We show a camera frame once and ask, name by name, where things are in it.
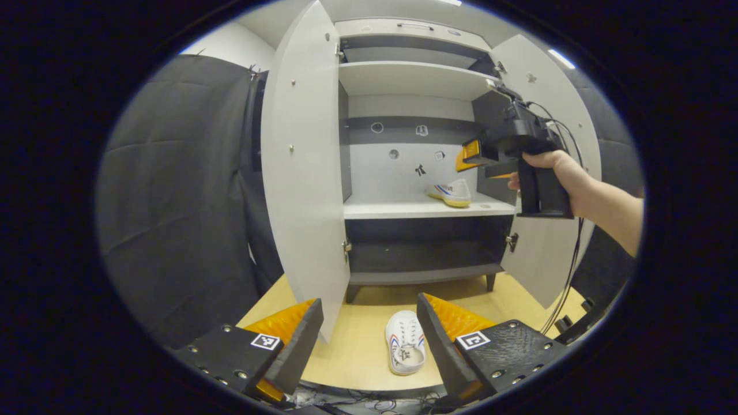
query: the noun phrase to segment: light wood surface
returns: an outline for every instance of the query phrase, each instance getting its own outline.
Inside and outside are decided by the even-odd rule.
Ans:
[[[368,391],[397,391],[427,388],[443,383],[435,360],[426,346],[423,368],[410,376],[397,376],[389,369],[389,351],[384,340],[384,326],[400,310],[415,311],[416,296],[427,292],[477,313],[495,323],[512,318],[540,329],[555,307],[543,309],[509,274],[497,274],[494,291],[486,291],[483,276],[435,284],[393,287],[362,287],[352,304],[344,303],[334,327],[331,342],[317,341],[303,380],[338,388]],[[559,315],[573,322],[584,315],[584,299],[572,289]],[[295,305],[292,291],[283,276],[249,310],[238,327],[245,327],[264,317]],[[554,338],[555,327],[546,333]]]

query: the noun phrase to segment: open cabinet door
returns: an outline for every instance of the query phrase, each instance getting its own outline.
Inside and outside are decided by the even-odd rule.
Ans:
[[[264,91],[261,159],[266,206],[298,302],[323,301],[331,339],[348,287],[338,125],[339,42],[319,1],[292,22]]]
[[[490,56],[496,64],[502,62],[505,72],[500,73],[500,77],[508,88],[520,94],[523,100],[544,106],[554,119],[571,130],[587,172],[601,179],[594,125],[584,101],[563,72],[578,69],[561,69],[552,56],[522,35],[504,41],[492,49]],[[546,117],[536,106],[531,106],[531,110]],[[562,133],[571,156],[579,161],[574,144],[563,128]],[[520,199],[517,212],[520,212]],[[566,283],[576,243],[577,222],[577,218],[513,218],[510,235],[517,233],[518,240],[514,250],[510,246],[505,249],[502,268],[544,307],[556,300]],[[587,249],[593,229],[592,222],[584,221],[578,261]]]

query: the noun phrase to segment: cabinet leg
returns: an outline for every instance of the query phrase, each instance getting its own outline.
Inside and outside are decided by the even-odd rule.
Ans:
[[[494,289],[494,278],[497,274],[487,275],[487,292],[491,292]]]
[[[346,290],[346,304],[351,304],[354,302],[354,298],[356,297],[356,294],[359,294],[359,288],[361,288],[360,285],[349,285],[348,289]]]

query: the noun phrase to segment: dark fabric wall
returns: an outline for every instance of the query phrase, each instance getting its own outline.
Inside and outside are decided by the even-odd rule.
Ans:
[[[602,181],[633,196],[643,197],[644,178],[641,161],[628,128],[617,111],[591,79],[580,70],[564,69],[582,97],[599,143]],[[635,272],[636,260],[600,227],[595,227],[582,261],[575,271],[571,286],[585,299],[593,302],[592,309],[559,340],[573,340],[587,326],[595,323],[610,302]]]
[[[108,273],[130,311],[178,348],[258,299],[238,173],[241,66],[183,55],[138,92],[111,134],[97,184]]]

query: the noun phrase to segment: white sneaker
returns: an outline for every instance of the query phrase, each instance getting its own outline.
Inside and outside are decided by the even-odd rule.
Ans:
[[[465,208],[472,202],[472,194],[466,179],[454,180],[448,185],[433,185],[428,187],[428,196],[442,199],[447,205],[454,208]]]
[[[418,316],[409,310],[395,313],[384,328],[390,347],[390,370],[394,374],[413,374],[425,363],[425,336]]]

